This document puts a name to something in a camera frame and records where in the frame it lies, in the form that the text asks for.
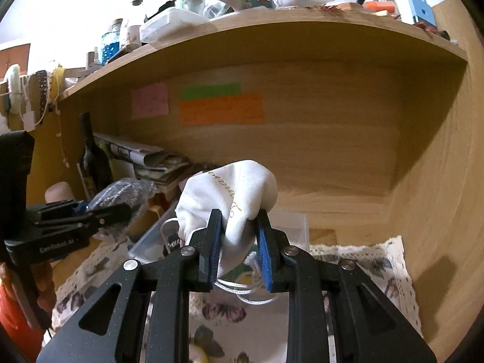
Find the left hand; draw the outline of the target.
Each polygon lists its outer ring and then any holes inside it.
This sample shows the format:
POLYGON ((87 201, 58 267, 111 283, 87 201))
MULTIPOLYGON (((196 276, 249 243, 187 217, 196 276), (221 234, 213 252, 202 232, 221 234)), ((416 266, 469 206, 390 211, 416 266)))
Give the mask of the left hand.
MULTIPOLYGON (((48 262, 30 266, 38 290, 37 303, 47 313, 51 314, 56 304, 55 287, 53 283, 53 269, 48 262)), ((16 301, 11 285, 11 272, 6 263, 1 263, 1 285, 7 296, 16 301)))

